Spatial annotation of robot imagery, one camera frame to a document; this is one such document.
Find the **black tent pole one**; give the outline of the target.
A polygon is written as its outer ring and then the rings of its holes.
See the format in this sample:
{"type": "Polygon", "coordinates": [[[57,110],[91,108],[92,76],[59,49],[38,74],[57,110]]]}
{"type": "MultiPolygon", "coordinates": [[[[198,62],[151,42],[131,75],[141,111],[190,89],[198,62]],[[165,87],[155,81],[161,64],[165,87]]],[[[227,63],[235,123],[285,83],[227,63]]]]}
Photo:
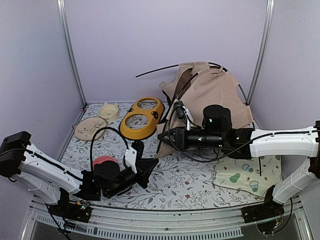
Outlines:
{"type": "Polygon", "coordinates": [[[173,102],[173,100],[177,99],[180,95],[182,95],[187,88],[191,85],[191,81],[200,75],[200,72],[209,70],[219,70],[223,74],[227,74],[229,71],[213,62],[187,62],[181,64],[170,65],[158,69],[154,69],[148,72],[141,73],[136,75],[135,77],[142,77],[147,74],[155,73],[158,71],[170,69],[178,67],[178,71],[170,84],[166,82],[162,82],[159,87],[162,90],[162,93],[165,95],[166,100],[169,104],[173,102]]]}

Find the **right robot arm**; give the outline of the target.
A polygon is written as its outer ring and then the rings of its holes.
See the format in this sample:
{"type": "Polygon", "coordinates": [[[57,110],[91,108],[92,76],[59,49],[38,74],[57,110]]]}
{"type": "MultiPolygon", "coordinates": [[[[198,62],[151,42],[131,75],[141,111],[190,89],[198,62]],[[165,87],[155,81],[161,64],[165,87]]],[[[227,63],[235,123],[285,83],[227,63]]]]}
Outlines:
{"type": "Polygon", "coordinates": [[[181,101],[174,107],[162,132],[157,135],[160,143],[171,146],[184,154],[190,148],[221,150],[215,158],[198,160],[211,163],[226,157],[250,160],[263,156],[304,156],[299,169],[267,191],[258,213],[269,218],[278,207],[320,178],[320,123],[291,130],[256,130],[232,126],[231,111],[221,105],[206,106],[202,125],[192,121],[192,116],[181,101]]]}

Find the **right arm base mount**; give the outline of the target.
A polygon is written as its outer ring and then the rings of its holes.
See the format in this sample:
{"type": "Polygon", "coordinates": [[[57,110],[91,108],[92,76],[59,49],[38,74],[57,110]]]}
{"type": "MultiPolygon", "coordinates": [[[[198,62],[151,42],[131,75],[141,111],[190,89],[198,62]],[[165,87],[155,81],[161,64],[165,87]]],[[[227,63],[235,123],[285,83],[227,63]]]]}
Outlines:
{"type": "Polygon", "coordinates": [[[285,213],[282,204],[275,202],[261,203],[252,206],[246,206],[241,209],[241,215],[245,223],[252,223],[273,217],[283,215],[285,213]]]}

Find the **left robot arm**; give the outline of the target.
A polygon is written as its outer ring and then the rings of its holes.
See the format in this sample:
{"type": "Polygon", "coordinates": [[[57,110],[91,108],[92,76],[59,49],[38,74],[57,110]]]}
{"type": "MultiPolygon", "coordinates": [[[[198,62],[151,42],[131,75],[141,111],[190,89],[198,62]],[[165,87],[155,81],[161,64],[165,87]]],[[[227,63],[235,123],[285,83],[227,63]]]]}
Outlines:
{"type": "Polygon", "coordinates": [[[21,131],[7,136],[0,145],[0,175],[19,181],[63,216],[74,213],[74,205],[63,198],[73,195],[85,201],[99,201],[129,191],[135,184],[146,189],[157,158],[143,158],[144,143],[134,141],[123,156],[124,169],[107,155],[91,162],[91,170],[67,167],[30,142],[21,131]]]}

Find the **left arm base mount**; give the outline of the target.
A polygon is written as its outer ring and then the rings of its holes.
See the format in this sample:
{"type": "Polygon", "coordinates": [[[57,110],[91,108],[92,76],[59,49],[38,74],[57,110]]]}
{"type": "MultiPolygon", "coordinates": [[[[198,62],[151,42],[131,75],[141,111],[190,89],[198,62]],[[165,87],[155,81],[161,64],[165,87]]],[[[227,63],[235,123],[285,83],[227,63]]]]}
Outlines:
{"type": "Polygon", "coordinates": [[[49,205],[49,212],[63,220],[89,223],[92,208],[86,203],[71,203],[68,200],[56,205],[49,205]]]}

